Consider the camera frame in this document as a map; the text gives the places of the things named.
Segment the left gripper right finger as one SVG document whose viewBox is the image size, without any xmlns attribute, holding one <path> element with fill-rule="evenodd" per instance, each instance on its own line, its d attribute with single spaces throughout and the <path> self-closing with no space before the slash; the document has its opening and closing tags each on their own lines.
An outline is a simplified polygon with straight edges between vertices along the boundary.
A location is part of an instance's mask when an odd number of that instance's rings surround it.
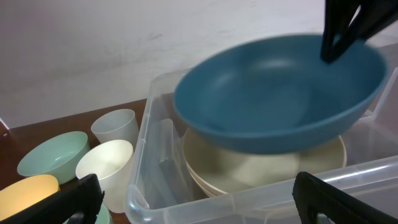
<svg viewBox="0 0 398 224">
<path fill-rule="evenodd" d="M 303 224 L 319 223 L 321 214 L 336 224 L 397 224 L 397 218 L 348 195 L 308 172 L 299 172 L 296 175 L 292 195 Z"/>
</svg>

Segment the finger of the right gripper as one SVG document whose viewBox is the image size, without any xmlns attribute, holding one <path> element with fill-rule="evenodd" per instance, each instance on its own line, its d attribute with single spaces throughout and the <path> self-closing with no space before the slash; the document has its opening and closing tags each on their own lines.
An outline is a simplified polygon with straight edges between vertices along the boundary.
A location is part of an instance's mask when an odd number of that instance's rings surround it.
<svg viewBox="0 0 398 224">
<path fill-rule="evenodd" d="M 357 40 L 366 41 L 397 20 L 397 0 L 326 0 L 320 56 L 332 63 Z"/>
</svg>

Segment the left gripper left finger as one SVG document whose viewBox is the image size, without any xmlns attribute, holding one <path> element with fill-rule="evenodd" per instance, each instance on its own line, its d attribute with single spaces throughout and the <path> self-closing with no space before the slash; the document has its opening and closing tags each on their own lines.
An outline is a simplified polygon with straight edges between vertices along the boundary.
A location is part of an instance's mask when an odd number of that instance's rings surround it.
<svg viewBox="0 0 398 224">
<path fill-rule="evenodd" d="M 63 190 L 39 201 L 15 215 L 3 224 L 95 224 L 104 199 L 96 174 L 69 185 Z"/>
</svg>

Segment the yellow bowl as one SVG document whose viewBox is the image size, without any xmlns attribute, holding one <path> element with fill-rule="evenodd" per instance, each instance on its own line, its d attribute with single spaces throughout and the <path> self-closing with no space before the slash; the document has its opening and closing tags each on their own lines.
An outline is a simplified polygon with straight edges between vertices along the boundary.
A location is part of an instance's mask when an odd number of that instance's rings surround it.
<svg viewBox="0 0 398 224">
<path fill-rule="evenodd" d="M 48 174 L 22 179 L 1 190 L 1 221 L 60 190 L 58 180 Z"/>
</svg>

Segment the beige plate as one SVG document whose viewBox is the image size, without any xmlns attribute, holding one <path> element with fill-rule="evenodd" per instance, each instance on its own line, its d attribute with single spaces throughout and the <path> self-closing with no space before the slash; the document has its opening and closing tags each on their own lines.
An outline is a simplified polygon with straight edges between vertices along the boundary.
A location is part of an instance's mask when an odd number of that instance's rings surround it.
<svg viewBox="0 0 398 224">
<path fill-rule="evenodd" d="M 185 163 L 202 181 L 219 191 L 239 192 L 346 166 L 347 153 L 339 136 L 316 148 L 291 154 L 245 154 L 216 147 L 191 129 L 182 143 Z"/>
</svg>

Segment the cream plate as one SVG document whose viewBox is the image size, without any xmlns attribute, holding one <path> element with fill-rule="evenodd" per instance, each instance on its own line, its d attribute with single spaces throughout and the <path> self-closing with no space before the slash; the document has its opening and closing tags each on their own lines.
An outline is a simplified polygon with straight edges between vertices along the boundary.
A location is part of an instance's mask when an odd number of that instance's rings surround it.
<svg viewBox="0 0 398 224">
<path fill-rule="evenodd" d="M 198 186 L 204 191 L 204 193 L 209 196 L 209 197 L 217 197 L 220 195 L 227 194 L 227 192 L 224 191 L 219 191 L 209 185 L 206 185 L 204 181 L 199 178 L 199 176 L 193 171 L 193 169 L 190 167 L 188 163 L 186 163 L 186 167 L 192 177 L 192 179 L 198 184 Z"/>
</svg>

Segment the blue plate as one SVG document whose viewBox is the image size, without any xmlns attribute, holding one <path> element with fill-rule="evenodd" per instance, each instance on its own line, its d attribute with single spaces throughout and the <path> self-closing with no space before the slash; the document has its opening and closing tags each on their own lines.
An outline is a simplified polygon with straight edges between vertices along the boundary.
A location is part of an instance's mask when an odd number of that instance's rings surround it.
<svg viewBox="0 0 398 224">
<path fill-rule="evenodd" d="M 282 154 L 348 130 L 388 79 L 386 60 L 355 42 L 320 57 L 320 34 L 285 35 L 222 51 L 179 81 L 174 108 L 207 141 L 234 151 Z"/>
</svg>

